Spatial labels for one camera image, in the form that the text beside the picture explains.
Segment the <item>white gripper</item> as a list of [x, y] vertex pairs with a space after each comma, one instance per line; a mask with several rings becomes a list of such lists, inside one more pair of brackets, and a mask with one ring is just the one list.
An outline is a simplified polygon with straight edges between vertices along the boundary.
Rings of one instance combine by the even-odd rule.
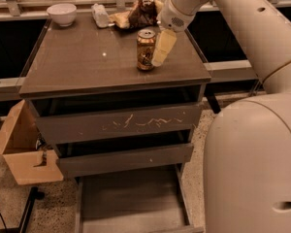
[[156, 39], [155, 49], [151, 64], [155, 67], [161, 66], [177, 41], [175, 32], [184, 31], [193, 20], [195, 14], [186, 12], [173, 0], [166, 0], [160, 13], [158, 21], [165, 28]]

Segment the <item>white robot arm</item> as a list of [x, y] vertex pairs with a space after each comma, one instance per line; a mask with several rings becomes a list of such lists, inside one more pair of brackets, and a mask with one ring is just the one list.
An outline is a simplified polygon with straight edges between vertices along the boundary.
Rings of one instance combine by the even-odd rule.
[[[166, 0], [158, 19], [181, 31], [210, 0]], [[264, 94], [224, 108], [204, 148], [206, 233], [291, 233], [291, 21], [268, 0], [213, 0]]]

